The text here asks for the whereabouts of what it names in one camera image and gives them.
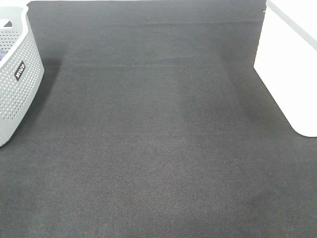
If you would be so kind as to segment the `black fabric table mat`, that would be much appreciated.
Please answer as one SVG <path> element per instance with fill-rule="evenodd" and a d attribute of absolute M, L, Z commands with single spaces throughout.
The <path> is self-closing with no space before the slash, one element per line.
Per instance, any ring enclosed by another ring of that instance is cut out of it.
<path fill-rule="evenodd" d="M 265 1 L 28 7 L 45 73 L 0 149 L 1 237 L 316 237 L 317 140 L 253 68 Z"/>

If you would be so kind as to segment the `white plastic storage bin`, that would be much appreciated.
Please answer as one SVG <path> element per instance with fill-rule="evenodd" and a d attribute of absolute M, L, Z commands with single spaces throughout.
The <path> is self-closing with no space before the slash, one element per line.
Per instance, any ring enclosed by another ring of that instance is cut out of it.
<path fill-rule="evenodd" d="M 317 2 L 268 0 L 254 69 L 291 127 L 317 135 Z"/>

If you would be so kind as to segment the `grey perforated laundry basket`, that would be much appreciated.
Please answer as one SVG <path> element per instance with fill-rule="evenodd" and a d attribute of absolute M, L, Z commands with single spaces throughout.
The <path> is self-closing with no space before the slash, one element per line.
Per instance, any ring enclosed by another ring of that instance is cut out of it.
<path fill-rule="evenodd" d="M 0 144 L 5 145 L 26 115 L 44 75 L 27 16 L 28 6 L 1 5 Z"/>

